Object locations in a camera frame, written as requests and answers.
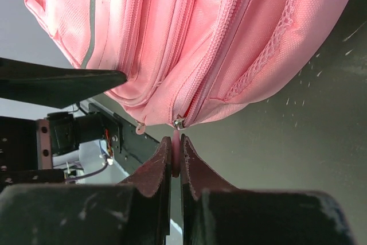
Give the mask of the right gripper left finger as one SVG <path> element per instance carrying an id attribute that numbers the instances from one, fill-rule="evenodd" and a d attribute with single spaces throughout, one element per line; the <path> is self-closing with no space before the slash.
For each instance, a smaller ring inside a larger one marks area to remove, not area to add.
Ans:
<path id="1" fill-rule="evenodd" d="M 171 140 L 118 184 L 76 184 L 62 170 L 4 173 L 2 244 L 165 244 Z"/>

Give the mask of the pink student backpack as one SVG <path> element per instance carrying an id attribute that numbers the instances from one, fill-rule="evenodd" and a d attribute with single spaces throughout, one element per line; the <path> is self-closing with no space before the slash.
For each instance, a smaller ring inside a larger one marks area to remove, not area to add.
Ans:
<path id="1" fill-rule="evenodd" d="M 77 69 L 123 72 L 107 91 L 137 121 L 180 131 L 311 86 L 311 58 L 349 0 L 24 0 Z"/>

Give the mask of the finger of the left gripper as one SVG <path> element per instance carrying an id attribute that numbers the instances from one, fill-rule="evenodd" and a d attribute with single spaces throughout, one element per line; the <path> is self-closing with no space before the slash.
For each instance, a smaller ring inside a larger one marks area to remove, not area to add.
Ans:
<path id="1" fill-rule="evenodd" d="M 1 58 L 1 98 L 66 108 L 124 84 L 116 70 L 66 69 Z"/>

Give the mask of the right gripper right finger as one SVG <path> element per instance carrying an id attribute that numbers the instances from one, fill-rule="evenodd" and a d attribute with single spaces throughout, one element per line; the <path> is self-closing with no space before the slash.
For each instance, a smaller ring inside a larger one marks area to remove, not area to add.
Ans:
<path id="1" fill-rule="evenodd" d="M 342 208 L 312 190 L 239 189 L 181 137 L 184 244 L 355 244 Z"/>

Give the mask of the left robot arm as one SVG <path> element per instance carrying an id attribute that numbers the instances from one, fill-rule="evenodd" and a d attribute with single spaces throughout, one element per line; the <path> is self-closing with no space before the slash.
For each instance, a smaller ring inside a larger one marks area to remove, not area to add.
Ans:
<path id="1" fill-rule="evenodd" d="M 1 58 L 1 98 L 64 109 L 126 82 L 121 71 L 65 69 Z M 65 111 L 44 119 L 1 117 L 1 188 L 20 183 L 61 183 L 53 156 L 105 138 L 98 114 Z"/>

